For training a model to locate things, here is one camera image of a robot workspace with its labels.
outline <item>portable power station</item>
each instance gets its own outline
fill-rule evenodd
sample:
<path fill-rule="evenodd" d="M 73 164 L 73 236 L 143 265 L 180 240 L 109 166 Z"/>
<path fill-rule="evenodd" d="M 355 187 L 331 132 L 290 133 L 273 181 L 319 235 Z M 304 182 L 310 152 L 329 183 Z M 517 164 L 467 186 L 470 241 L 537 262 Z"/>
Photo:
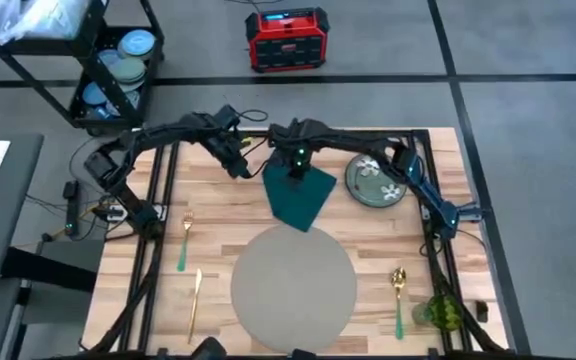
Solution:
<path fill-rule="evenodd" d="M 250 14 L 251 66 L 260 73 L 319 67 L 326 61 L 329 30 L 328 14 L 319 7 Z"/>

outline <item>gray floor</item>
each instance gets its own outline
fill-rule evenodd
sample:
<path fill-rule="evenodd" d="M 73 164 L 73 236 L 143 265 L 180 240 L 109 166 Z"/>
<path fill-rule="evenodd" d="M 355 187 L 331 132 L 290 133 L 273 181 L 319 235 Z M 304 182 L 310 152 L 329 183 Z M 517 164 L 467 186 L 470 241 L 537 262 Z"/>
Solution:
<path fill-rule="evenodd" d="M 221 0 L 151 1 L 167 35 L 161 77 L 253 75 L 242 23 L 250 8 Z M 135 17 L 136 1 L 111 3 L 120 2 L 127 5 L 112 6 L 111 23 L 143 21 Z M 576 1 L 438 2 L 459 73 L 576 73 Z M 330 14 L 329 61 L 297 74 L 445 72 L 425 1 L 286 0 L 268 8 L 314 4 Z M 75 79 L 80 71 L 76 63 L 56 59 L 23 63 L 41 79 Z M 4 79 L 17 78 L 0 62 Z M 533 352 L 576 357 L 576 82 L 462 89 Z M 64 102 L 72 93 L 51 90 Z M 225 102 L 265 109 L 278 123 L 309 116 L 336 126 L 458 126 L 445 84 L 158 87 L 149 122 L 214 111 Z M 28 89 L 0 89 L 0 132 L 46 135 L 30 193 L 62 202 L 67 161 L 87 139 L 85 132 L 69 127 Z M 60 224 L 27 205 L 14 241 L 37 241 Z M 97 249 L 100 236 L 89 241 Z M 73 261 L 94 261 L 98 252 L 90 253 Z M 46 308 L 37 316 L 53 316 Z M 76 351 L 85 316 L 58 321 L 31 327 L 22 358 Z"/>

